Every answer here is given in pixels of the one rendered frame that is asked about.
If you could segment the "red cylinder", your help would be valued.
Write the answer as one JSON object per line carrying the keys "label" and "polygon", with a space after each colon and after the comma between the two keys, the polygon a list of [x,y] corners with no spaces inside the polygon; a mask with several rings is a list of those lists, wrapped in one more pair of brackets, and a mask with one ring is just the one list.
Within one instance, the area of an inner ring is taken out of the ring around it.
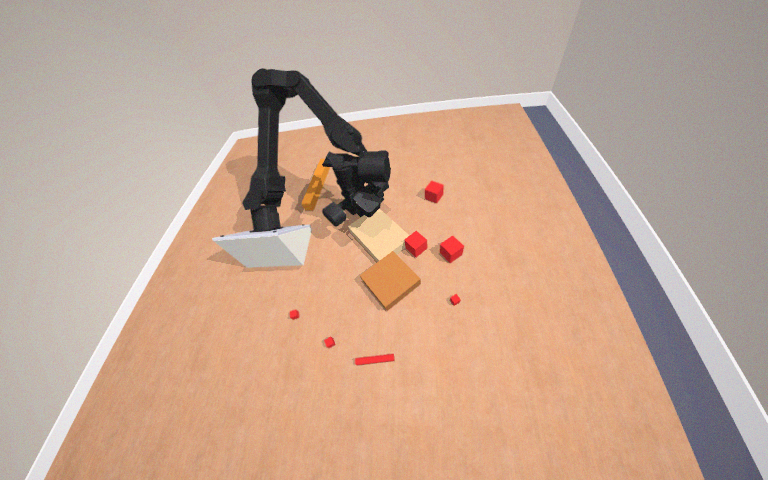
{"label": "red cylinder", "polygon": [[394,354],[381,355],[381,356],[359,357],[359,358],[356,358],[356,360],[355,360],[356,366],[357,365],[364,365],[364,364],[388,362],[388,361],[395,361]]}

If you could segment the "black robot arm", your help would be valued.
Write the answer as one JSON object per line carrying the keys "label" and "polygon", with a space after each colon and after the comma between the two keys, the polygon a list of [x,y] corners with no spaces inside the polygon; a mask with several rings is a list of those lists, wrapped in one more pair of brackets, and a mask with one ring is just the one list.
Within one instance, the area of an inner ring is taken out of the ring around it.
{"label": "black robot arm", "polygon": [[[258,105],[258,159],[249,191],[243,200],[245,210],[251,211],[254,230],[263,232],[281,229],[277,207],[281,207],[285,176],[278,171],[279,112],[287,98],[299,95],[301,100],[322,122],[331,144],[348,153],[328,152],[322,164],[332,167],[341,185],[363,181],[388,182],[391,168],[389,152],[367,151],[358,129],[334,112],[334,109],[299,71],[259,69],[252,75],[252,93]],[[372,217],[384,201],[384,192],[376,186],[369,190],[363,183],[349,195],[352,209]],[[261,204],[265,204],[260,206]],[[252,209],[252,210],[251,210]]]}

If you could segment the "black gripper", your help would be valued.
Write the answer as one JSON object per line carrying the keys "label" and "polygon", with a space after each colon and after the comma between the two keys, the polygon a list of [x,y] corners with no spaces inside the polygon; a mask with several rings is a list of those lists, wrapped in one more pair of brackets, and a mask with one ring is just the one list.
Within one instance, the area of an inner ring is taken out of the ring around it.
{"label": "black gripper", "polygon": [[356,213],[362,217],[364,214],[359,211],[357,208],[354,210],[351,208],[349,204],[349,195],[353,192],[354,194],[359,190],[359,185],[361,183],[365,184],[368,183],[365,187],[369,190],[370,188],[374,189],[376,186],[379,186],[382,188],[383,192],[389,188],[388,182],[375,182],[375,181],[363,181],[361,179],[361,176],[359,179],[350,185],[341,185],[337,181],[335,181],[341,189],[341,195],[345,198],[340,203],[335,204],[334,202],[331,202],[326,207],[322,209],[322,214],[324,217],[333,225],[338,226],[342,222],[346,220],[346,214],[344,210],[346,209],[349,213],[352,215],[355,215]]}

